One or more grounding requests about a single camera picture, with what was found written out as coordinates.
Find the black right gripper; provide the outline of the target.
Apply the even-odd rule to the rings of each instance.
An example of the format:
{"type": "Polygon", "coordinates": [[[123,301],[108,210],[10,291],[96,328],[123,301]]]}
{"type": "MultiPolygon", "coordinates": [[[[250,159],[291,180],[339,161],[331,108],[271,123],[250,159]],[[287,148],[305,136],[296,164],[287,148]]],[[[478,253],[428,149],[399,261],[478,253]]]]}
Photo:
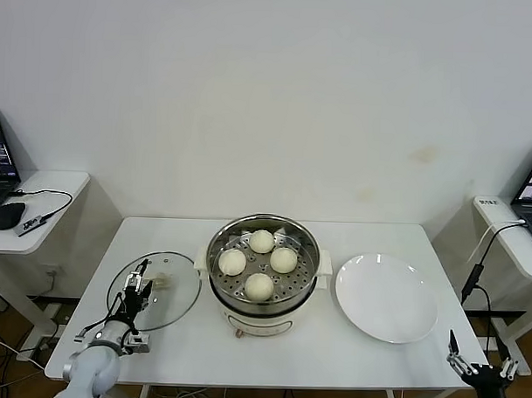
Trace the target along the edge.
{"type": "Polygon", "coordinates": [[[499,335],[495,336],[501,368],[493,366],[476,366],[466,360],[460,353],[454,331],[449,332],[447,362],[455,373],[463,376],[462,380],[475,390],[477,398],[507,398],[506,390],[511,385],[519,361],[513,360],[506,344],[499,335]]]}

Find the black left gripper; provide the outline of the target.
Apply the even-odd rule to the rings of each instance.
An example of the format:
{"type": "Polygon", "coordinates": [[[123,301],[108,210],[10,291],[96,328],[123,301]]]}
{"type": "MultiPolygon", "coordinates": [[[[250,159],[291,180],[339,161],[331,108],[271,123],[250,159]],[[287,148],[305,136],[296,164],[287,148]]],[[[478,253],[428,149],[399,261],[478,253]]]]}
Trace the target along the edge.
{"type": "Polygon", "coordinates": [[[149,260],[143,259],[125,280],[125,290],[122,304],[113,316],[114,320],[123,321],[126,324],[133,324],[139,312],[143,311],[149,304],[152,292],[153,281],[149,280],[142,291],[137,291],[142,286],[142,277],[147,270],[149,260]]]}

